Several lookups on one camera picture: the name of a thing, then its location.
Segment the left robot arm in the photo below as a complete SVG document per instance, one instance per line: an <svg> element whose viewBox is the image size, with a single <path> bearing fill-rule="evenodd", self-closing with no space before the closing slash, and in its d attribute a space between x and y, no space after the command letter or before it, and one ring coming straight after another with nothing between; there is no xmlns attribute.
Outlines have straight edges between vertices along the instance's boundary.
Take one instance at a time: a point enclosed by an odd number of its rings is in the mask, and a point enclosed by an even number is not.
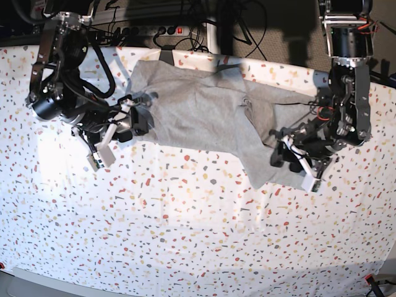
<svg viewBox="0 0 396 297"><path fill-rule="evenodd" d="M373 55L375 22L372 1L319 1L327 54L332 60L327 78L330 93L317 97L316 117L296 128L273 134L277 145L270 165L289 164L321 179L336 154L347 145L363 145L371 135L368 60Z"/></svg>

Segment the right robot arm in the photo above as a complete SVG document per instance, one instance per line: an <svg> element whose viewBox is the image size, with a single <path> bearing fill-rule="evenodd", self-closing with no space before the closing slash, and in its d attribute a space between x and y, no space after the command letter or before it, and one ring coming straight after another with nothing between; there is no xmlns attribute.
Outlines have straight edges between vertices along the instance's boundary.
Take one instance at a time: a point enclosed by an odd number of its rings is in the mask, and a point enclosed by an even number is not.
<svg viewBox="0 0 396 297"><path fill-rule="evenodd" d="M47 1L37 61L32 66L26 106L40 121L61 118L71 125L72 136L95 150L105 139L127 142L149 132L149 122L137 107L141 98L121 97L117 104L106 99L114 95L116 82L90 30L98 1ZM108 79L103 92L80 77L79 66L88 49L97 55Z"/></svg>

